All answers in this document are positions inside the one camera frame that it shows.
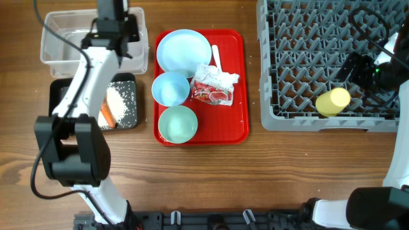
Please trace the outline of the yellow plastic cup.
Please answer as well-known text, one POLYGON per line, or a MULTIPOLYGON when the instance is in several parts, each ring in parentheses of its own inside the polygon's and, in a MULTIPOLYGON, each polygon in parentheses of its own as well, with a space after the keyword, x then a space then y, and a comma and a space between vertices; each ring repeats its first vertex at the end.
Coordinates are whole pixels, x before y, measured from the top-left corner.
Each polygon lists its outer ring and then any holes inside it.
POLYGON ((337 116, 350 101, 351 96, 346 89, 334 88, 316 99, 316 109, 323 116, 337 116))

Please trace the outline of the red snack wrapper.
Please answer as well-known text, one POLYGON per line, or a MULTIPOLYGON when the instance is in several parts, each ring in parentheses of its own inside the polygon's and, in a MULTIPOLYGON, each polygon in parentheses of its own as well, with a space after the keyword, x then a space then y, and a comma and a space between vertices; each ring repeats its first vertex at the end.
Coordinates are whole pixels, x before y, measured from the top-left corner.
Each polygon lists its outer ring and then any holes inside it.
POLYGON ((233 104, 233 88, 218 88, 203 82, 194 81, 190 84, 191 97, 210 105, 233 104))

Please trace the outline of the white napkin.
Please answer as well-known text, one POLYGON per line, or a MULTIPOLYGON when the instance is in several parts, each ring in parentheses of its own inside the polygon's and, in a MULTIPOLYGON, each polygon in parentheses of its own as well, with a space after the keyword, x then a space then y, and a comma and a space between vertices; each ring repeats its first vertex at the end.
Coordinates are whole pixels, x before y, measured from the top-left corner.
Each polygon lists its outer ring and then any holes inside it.
POLYGON ((218 88, 234 88, 238 83, 240 76, 236 73, 220 71, 216 66, 207 66, 200 64, 197 68, 190 84, 194 81, 203 82, 218 88))

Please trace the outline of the light blue bowl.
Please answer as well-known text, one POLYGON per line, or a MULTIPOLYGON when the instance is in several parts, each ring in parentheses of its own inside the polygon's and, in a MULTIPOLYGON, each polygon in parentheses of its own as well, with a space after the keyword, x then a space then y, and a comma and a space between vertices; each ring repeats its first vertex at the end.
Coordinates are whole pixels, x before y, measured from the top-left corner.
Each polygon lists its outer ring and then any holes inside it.
POLYGON ((178 72, 165 72, 155 78, 151 93, 157 103, 165 107, 183 104, 190 94, 187 78, 178 72))

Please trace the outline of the mint green bowl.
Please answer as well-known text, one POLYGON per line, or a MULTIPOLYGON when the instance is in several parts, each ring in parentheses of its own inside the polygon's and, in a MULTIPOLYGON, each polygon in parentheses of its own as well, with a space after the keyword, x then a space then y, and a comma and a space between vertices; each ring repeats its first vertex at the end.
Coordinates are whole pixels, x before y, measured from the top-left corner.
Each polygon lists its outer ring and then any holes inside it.
POLYGON ((159 117, 158 130, 161 136, 173 144, 182 144, 191 140, 197 129, 197 116, 186 106, 169 107, 159 117))

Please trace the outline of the white rice pile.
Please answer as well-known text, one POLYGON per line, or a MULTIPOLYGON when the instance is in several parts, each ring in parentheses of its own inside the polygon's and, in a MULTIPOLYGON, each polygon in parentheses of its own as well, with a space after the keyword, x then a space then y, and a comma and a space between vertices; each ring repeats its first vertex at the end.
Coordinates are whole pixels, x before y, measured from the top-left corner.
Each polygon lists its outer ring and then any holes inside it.
POLYGON ((132 80, 110 82, 106 94, 116 130, 131 129, 137 125, 136 85, 132 80))

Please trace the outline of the orange carrot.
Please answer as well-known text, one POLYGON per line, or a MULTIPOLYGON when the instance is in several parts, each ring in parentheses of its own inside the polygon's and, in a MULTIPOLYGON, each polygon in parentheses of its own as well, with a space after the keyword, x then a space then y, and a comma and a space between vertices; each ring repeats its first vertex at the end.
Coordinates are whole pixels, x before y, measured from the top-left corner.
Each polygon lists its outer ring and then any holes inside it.
POLYGON ((108 126, 110 128, 116 128, 116 122, 113 118, 112 112, 109 108, 109 105, 107 103, 107 99, 104 98, 101 108, 100 108, 100 112, 102 113, 102 116, 105 118, 108 126))

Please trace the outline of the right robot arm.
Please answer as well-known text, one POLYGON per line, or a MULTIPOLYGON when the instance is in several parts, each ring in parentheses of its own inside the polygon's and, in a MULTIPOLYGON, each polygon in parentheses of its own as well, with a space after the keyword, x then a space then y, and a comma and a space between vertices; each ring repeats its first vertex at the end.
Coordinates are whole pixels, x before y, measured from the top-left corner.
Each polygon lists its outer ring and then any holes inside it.
POLYGON ((347 200, 316 199, 300 220, 320 229, 408 229, 408 19, 388 63, 375 77, 397 88, 400 120, 396 145, 382 186, 356 188, 347 200))

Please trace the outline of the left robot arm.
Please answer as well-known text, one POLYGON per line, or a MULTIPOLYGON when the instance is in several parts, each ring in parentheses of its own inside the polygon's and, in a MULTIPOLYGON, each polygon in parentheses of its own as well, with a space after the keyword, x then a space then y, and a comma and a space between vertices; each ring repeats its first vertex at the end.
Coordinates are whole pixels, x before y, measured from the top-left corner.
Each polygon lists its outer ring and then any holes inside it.
POLYGON ((96 18, 76 46, 37 20, 44 30, 82 55, 64 98, 51 116, 35 123, 39 152, 30 175, 32 193, 53 200, 81 194, 102 229, 142 229, 143 223, 109 177, 111 152, 97 123, 109 83, 129 58, 128 43, 139 40, 128 1, 98 1, 96 18))

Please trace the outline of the grey dishwasher rack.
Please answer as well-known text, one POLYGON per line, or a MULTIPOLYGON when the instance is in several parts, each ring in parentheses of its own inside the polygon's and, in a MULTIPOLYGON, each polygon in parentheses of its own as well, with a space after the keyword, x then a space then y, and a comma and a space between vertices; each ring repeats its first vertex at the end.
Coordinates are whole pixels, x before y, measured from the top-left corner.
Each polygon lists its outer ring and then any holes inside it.
POLYGON ((349 16, 374 39, 382 39, 386 20, 399 30, 408 15, 407 1, 269 1, 256 5, 261 52, 261 124, 269 131, 320 131, 330 128, 396 132, 399 101, 393 92, 373 97, 336 75, 351 52, 376 58, 376 47, 360 37, 349 16), (326 118, 315 101, 334 88, 347 89, 351 102, 337 116, 326 118))

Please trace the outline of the black waste tray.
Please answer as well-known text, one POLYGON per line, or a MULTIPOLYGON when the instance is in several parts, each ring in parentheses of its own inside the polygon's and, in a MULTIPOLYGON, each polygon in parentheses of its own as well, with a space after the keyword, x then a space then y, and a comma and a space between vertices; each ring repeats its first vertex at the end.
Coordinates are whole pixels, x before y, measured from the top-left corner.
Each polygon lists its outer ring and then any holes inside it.
MULTIPOLYGON (((57 79, 50 85, 49 116, 64 98, 72 78, 57 79)), ((110 128, 102 113, 97 119, 103 132, 129 130, 137 126, 137 87, 132 73, 118 73, 109 83, 107 104, 116 121, 116 128, 110 128)))

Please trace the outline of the white plastic spoon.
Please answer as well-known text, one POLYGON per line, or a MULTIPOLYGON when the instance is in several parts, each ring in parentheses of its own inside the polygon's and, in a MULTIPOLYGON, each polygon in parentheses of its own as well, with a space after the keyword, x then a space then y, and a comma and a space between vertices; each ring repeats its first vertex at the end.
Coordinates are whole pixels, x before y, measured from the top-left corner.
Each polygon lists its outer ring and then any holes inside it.
POLYGON ((222 71, 222 66, 220 62, 220 53, 219 53, 219 48, 217 45, 212 45, 212 53, 213 53, 213 58, 215 60, 215 66, 222 71))

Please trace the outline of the red serving tray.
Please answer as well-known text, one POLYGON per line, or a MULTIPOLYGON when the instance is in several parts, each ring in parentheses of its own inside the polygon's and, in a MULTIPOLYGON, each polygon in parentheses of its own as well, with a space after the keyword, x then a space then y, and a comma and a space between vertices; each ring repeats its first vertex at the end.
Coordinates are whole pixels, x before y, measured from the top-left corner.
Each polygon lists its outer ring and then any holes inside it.
MULTIPOLYGON (((159 41, 172 31, 164 31, 156 39, 155 53, 159 41)), ((234 84, 233 104, 210 105, 191 97, 191 90, 186 101, 181 104, 193 110, 198 119, 198 129, 186 145, 204 144, 238 144, 244 141, 249 134, 249 114, 247 108, 247 89, 245 80, 245 61, 243 40, 239 33, 232 29, 205 29, 198 30, 210 45, 217 45, 221 56, 223 72, 236 73, 240 76, 234 84)), ((165 73, 155 59, 154 80, 165 73)), ((158 130, 160 115, 169 107, 157 103, 154 99, 153 133, 156 140, 166 146, 176 144, 167 142, 158 130)))

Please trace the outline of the light blue plate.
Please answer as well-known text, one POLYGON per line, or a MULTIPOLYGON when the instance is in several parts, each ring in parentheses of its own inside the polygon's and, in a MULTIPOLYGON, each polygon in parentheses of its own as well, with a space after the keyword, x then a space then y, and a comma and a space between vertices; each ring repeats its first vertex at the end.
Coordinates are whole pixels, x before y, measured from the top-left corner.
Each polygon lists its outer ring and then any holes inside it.
POLYGON ((212 60, 210 42, 199 32, 179 29, 165 35, 157 45, 156 58, 164 72, 178 72, 191 78, 200 65, 212 60))

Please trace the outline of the clear plastic bin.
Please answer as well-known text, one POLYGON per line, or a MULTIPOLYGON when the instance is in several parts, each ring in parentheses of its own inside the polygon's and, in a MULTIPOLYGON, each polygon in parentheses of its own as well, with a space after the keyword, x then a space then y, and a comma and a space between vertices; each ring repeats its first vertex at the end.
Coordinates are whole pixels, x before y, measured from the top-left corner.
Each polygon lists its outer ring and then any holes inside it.
MULTIPOLYGON (((137 17, 140 40, 128 44, 128 53, 132 56, 121 63, 120 73, 144 74, 148 69, 148 32, 144 10, 132 7, 129 13, 137 17)), ((97 10, 52 11, 45 17, 45 25, 76 46, 86 36, 91 22, 96 18, 97 10)), ((42 32, 40 60, 50 66, 50 74, 55 78, 73 77, 78 69, 81 53, 62 42, 46 29, 42 32)))

